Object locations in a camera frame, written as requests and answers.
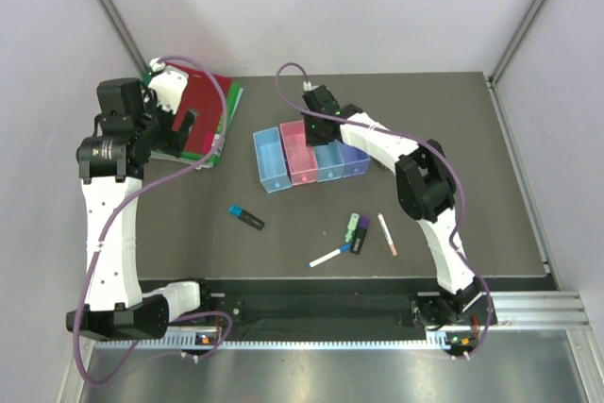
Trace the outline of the light blue drawer box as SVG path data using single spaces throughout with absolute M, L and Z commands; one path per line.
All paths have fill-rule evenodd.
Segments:
M 340 179 L 344 174 L 344 159 L 336 142 L 313 147 L 317 161 L 317 181 L 330 182 Z

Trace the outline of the pink plastic drawer box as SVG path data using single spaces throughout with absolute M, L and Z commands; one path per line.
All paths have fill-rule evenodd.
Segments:
M 318 177 L 318 164 L 311 147 L 307 146 L 304 121 L 279 125 L 289 176 L 294 186 L 314 183 Z

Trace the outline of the red ring binder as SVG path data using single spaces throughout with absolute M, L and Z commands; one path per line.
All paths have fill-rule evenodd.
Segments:
M 188 85 L 176 115 L 168 113 L 172 121 L 171 129 L 177 131 L 188 109 L 194 109 L 197 117 L 180 160 L 200 160 L 216 144 L 223 123 L 223 109 L 220 96 L 210 79 L 203 72 L 172 64 L 189 75 Z

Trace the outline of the purple plastic drawer box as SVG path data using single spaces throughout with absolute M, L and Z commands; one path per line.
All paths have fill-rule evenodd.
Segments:
M 336 142 L 336 145 L 344 163 L 342 178 L 362 176 L 367 173 L 371 163 L 371 158 L 367 153 L 341 142 Z

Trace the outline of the blue end drawer box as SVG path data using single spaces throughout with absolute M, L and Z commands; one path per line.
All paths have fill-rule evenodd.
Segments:
M 253 133 L 260 184 L 268 193 L 292 188 L 279 129 L 271 127 Z

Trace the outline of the light green highlighter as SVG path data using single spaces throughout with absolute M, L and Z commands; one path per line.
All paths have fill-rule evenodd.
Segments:
M 360 216 L 356 212 L 353 212 L 350 215 L 350 218 L 348 220 L 348 224 L 347 224 L 347 227 L 346 227 L 346 233 L 345 233 L 345 236 L 344 236 L 344 241 L 346 243 L 350 243 L 352 241 L 352 239 L 354 237 L 354 234 L 355 234 L 355 231 L 357 229 L 357 225 L 358 225 L 359 220 L 360 220 Z

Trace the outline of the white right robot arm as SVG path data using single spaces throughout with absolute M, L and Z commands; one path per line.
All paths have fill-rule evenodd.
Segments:
M 395 176 L 402 210 L 421 228 L 436 266 L 437 296 L 412 302 L 416 322 L 430 330 L 459 324 L 475 311 L 482 296 L 476 273 L 467 264 L 455 208 L 456 181 L 434 140 L 394 134 L 361 108 L 341 106 L 324 85 L 303 84 L 303 114 L 308 145 L 334 141 L 369 155 Z

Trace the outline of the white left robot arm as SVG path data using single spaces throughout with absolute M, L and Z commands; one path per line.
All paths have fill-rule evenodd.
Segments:
M 153 151 L 178 157 L 196 119 L 187 111 L 179 129 L 156 90 L 137 77 L 105 80 L 96 88 L 100 112 L 76 150 L 87 214 L 84 299 L 66 315 L 68 331 L 96 341 L 161 338 L 180 314 L 200 325 L 213 315 L 212 299 L 196 284 L 144 295 L 136 267 L 136 191 Z

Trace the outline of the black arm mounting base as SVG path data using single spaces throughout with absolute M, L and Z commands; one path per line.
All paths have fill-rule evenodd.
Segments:
M 206 278 L 201 308 L 233 319 L 231 340 L 383 341 L 419 340 L 412 302 L 437 296 L 432 278 Z M 447 325 L 468 329 L 497 322 L 495 305 L 482 292 L 470 317 Z

